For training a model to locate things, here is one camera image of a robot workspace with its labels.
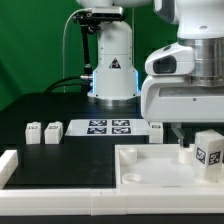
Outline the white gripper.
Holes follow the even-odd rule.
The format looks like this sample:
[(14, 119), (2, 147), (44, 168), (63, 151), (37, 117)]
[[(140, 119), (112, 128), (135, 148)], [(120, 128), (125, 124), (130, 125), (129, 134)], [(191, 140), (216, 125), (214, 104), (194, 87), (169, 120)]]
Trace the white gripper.
[(172, 123), (183, 147), (181, 123), (224, 122), (224, 87), (192, 86), (188, 76), (147, 76), (142, 85), (141, 115), (148, 122)]

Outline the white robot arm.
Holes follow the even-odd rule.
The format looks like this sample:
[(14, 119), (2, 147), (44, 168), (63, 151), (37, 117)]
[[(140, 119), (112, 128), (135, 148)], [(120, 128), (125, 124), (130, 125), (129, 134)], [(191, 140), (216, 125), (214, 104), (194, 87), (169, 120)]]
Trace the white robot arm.
[(224, 0), (139, 0), (158, 16), (145, 61), (142, 117), (169, 123), (182, 145), (183, 123), (224, 123)]

